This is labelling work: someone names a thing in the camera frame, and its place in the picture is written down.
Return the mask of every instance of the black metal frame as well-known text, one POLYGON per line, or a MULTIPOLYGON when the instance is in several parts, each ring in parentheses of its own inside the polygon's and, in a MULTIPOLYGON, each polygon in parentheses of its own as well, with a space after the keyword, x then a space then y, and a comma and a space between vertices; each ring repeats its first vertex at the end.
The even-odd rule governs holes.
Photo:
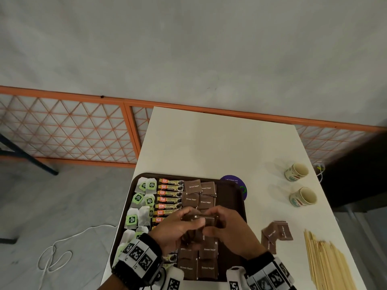
MULTIPOLYGON (((51 169, 49 166, 39 162, 33 156, 31 156, 30 154, 23 151, 20 147, 18 147, 16 144, 14 144, 12 141, 10 141, 5 136, 3 136, 1 133, 0 133, 0 142, 2 144, 4 144, 6 147, 13 150, 13 151, 6 151, 6 150, 0 149, 0 156, 13 156, 13 157, 17 157, 17 158, 24 158, 24 159, 30 161, 34 165, 38 166, 39 168, 43 169, 44 171, 49 172, 50 174, 52 174, 54 176, 59 174, 59 172, 51 169)), ((0 238, 0 244, 15 244, 16 241, 17 241, 17 238, 16 239, 0 238)))

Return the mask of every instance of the gray floor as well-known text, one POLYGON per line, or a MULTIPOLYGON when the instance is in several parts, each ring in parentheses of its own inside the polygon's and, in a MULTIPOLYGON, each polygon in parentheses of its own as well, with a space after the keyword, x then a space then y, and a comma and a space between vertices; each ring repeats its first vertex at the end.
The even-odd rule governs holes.
MULTIPOLYGON (((90 226, 118 223, 134 169, 57 169, 52 176, 25 161, 0 159, 0 237, 19 236, 15 245, 0 244, 0 289, 37 289, 42 272, 36 263, 48 246, 90 226)), ((46 274, 42 289, 98 288, 114 233, 90 229, 59 243, 54 260, 67 250, 73 256, 46 274)))

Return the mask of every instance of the brown tray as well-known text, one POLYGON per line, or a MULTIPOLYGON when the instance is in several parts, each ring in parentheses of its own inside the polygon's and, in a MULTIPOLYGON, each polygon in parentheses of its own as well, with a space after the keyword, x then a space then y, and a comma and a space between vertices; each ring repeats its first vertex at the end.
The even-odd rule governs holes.
MULTIPOLYGON (((218 179, 207 179, 207 178, 199 178, 199 177, 187 177, 187 176, 178 176, 178 175, 165 175, 165 174, 155 174, 155 173, 142 173, 136 178, 133 179, 130 188, 129 188, 129 194, 127 201, 125 203, 124 207, 124 214, 122 215, 122 218, 120 220, 120 223, 118 225, 118 231, 117 231, 117 237, 114 241, 111 256, 110 256, 110 267, 113 264, 115 254, 117 252, 117 248, 120 244, 122 235, 125 231, 124 225, 125 225, 125 218, 126 218, 126 212, 128 211, 131 200, 133 198, 134 190, 136 188, 138 179, 140 177, 146 177, 146 178, 156 178, 157 180, 159 178, 165 178, 168 180, 184 180, 184 181, 190 181, 190 180, 196 180, 200 179, 201 182, 210 182, 214 181, 216 183, 216 205, 221 205, 229 209, 236 210, 242 218, 246 220, 246 211, 244 210, 244 202, 242 197, 242 190, 239 188, 239 186, 228 180, 218 180, 218 179)), ((226 278, 226 271, 229 268, 232 268, 233 266, 242 266, 242 258, 228 250, 228 248, 221 242, 219 242, 218 247, 218 268, 219 268, 219 276, 216 281, 218 282, 227 282, 226 278)))

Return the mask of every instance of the right hand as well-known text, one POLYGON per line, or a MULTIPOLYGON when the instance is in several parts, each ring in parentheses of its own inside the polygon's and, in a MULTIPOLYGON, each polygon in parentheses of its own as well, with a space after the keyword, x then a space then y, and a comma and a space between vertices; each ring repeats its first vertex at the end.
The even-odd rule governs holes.
POLYGON ((215 206, 205 214, 217 214, 224 229, 204 227, 203 234, 208 237, 219 238, 227 248, 241 257, 249 260, 266 252, 257 237, 240 214, 233 209, 215 206))

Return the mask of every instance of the white wall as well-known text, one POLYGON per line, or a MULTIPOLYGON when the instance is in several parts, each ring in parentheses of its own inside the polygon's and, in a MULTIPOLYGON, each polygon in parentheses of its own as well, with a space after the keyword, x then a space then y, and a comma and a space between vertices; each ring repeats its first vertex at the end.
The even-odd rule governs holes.
POLYGON ((0 85, 381 124, 386 0, 0 0, 0 85))

